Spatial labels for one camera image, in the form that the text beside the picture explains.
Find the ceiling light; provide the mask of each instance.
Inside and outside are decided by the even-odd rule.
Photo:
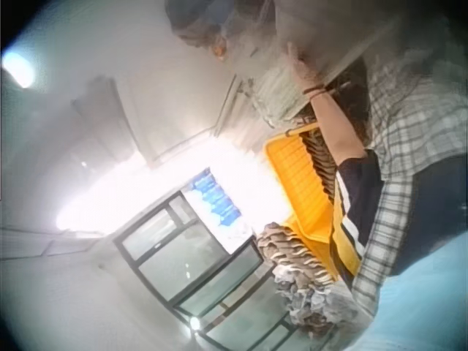
[[[1,65],[10,73],[21,88],[28,88],[34,82],[32,65],[17,53],[6,53]]]
[[[193,331],[199,331],[200,330],[200,320],[196,317],[190,318],[190,328],[192,328]]]

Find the hand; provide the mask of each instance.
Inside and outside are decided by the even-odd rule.
[[[298,48],[291,42],[287,43],[287,54],[294,72],[295,80],[302,91],[322,84],[315,69],[310,67],[310,65],[300,57]]]

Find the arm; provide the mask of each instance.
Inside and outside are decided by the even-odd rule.
[[[299,86],[304,90],[320,86],[317,74],[299,59],[298,50],[291,43],[288,53]],[[366,157],[364,145],[333,97],[323,88],[313,90],[307,96],[335,163],[339,166],[346,159]]]

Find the sleeve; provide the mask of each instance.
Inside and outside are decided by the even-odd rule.
[[[358,242],[365,247],[383,188],[377,155],[369,150],[365,158],[345,160],[336,180],[345,220],[356,226]]]
[[[361,266],[382,187],[379,163],[372,151],[362,159],[347,159],[336,172],[330,254],[350,289]]]

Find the bracelet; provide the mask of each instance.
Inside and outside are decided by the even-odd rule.
[[[323,93],[326,93],[327,91],[325,89],[322,89],[321,91],[319,91],[318,93],[312,95],[311,97],[309,97],[309,100],[312,101],[315,97],[318,97],[319,95],[322,95]]]
[[[304,91],[302,92],[302,94],[307,95],[307,94],[309,94],[309,93],[312,93],[313,91],[320,90],[320,89],[324,89],[324,88],[325,88],[325,87],[324,87],[323,84],[319,84],[318,86],[314,86],[314,87],[312,87],[312,88],[307,88],[306,90],[304,90]]]

